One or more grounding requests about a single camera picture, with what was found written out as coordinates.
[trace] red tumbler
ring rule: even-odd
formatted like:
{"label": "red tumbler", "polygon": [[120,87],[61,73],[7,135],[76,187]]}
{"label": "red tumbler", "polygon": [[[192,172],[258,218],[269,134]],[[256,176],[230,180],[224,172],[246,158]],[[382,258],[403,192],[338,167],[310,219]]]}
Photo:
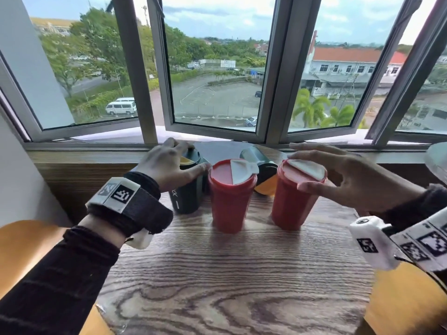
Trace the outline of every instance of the red tumbler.
{"label": "red tumbler", "polygon": [[326,169],[317,163],[302,160],[284,160],[278,167],[278,183],[273,200],[272,220],[287,231],[297,231],[305,222],[317,195],[297,189],[303,182],[324,183]]}
{"label": "red tumbler", "polygon": [[213,225],[223,233],[238,233],[244,224],[259,168],[242,159],[216,163],[208,174]]}

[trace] blue sky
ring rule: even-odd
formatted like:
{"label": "blue sky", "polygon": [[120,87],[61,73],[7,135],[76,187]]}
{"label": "blue sky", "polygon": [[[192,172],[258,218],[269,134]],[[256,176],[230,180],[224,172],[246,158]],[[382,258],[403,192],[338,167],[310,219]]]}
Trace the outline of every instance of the blue sky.
{"label": "blue sky", "polygon": [[[30,16],[75,20],[110,0],[23,0]],[[416,39],[435,0],[424,0],[405,31],[402,43]],[[403,0],[322,0],[317,17],[323,42],[385,43]],[[163,0],[166,23],[189,36],[268,40],[275,0]],[[135,10],[145,23],[142,6]]]}

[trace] black sleeve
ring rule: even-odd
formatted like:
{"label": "black sleeve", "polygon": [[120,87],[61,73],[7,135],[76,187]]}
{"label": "black sleeve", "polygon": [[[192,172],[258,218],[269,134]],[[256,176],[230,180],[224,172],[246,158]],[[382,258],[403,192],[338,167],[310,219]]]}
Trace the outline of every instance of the black sleeve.
{"label": "black sleeve", "polygon": [[0,300],[2,335],[78,335],[119,249],[82,226]]}
{"label": "black sleeve", "polygon": [[416,200],[389,209],[379,217],[399,230],[404,230],[447,207],[447,189],[431,184]]}

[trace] yellow chair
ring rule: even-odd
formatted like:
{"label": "yellow chair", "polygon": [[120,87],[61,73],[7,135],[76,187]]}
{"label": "yellow chair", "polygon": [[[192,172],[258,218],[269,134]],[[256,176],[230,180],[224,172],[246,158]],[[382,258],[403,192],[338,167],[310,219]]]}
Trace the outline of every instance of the yellow chair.
{"label": "yellow chair", "polygon": [[[0,298],[34,267],[61,239],[66,228],[24,220],[0,228]],[[113,335],[93,306],[80,335]]]}

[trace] red cup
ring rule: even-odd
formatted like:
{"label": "red cup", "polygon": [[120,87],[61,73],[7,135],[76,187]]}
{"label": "red cup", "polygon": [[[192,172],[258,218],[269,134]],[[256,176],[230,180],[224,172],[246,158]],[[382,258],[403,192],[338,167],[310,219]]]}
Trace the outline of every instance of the red cup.
{"label": "red cup", "polygon": [[305,222],[318,195],[311,195],[299,191],[297,186],[303,182],[324,183],[327,178],[326,169],[313,163],[319,169],[320,180],[308,173],[293,167],[284,160],[278,167],[278,183],[276,185],[275,198],[273,200],[272,220],[278,227],[287,231],[297,231]]}
{"label": "red cup", "polygon": [[233,184],[231,160],[216,163],[208,173],[213,225],[217,230],[236,234],[244,224],[257,176],[251,174],[242,183]]}

